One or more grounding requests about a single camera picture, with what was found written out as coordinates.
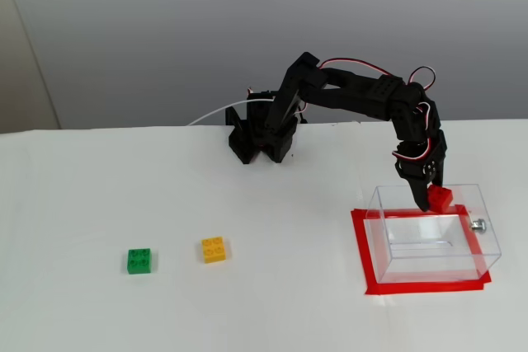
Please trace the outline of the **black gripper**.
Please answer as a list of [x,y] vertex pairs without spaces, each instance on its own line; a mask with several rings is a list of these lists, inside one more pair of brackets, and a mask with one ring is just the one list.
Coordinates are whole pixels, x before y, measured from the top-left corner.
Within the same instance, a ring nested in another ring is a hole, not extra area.
[[393,156],[397,173],[408,184],[417,207],[426,212],[430,209],[429,185],[443,186],[444,157],[447,146],[442,130],[433,137],[428,136],[420,143],[402,141]]

